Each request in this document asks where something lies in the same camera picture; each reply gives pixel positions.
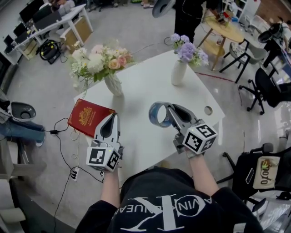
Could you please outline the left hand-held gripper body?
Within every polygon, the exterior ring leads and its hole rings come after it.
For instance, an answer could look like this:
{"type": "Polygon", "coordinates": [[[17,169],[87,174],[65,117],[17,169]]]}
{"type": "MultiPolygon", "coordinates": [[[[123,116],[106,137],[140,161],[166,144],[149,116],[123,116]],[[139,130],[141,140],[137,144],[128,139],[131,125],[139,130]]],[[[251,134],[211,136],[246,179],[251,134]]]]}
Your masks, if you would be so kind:
{"type": "Polygon", "coordinates": [[[86,164],[95,170],[114,172],[120,167],[124,147],[120,143],[112,145],[106,142],[93,140],[87,148],[86,164]]]}

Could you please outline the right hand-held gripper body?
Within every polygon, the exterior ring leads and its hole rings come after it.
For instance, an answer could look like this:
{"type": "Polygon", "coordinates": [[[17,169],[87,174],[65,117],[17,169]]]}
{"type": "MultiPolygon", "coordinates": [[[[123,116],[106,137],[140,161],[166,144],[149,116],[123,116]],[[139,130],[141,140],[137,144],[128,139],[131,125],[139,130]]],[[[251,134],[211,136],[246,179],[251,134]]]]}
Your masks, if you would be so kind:
{"type": "Polygon", "coordinates": [[[178,153],[182,153],[187,148],[194,155],[199,155],[209,150],[216,138],[216,130],[203,120],[198,120],[186,127],[184,132],[176,134],[173,143],[178,153]]]}

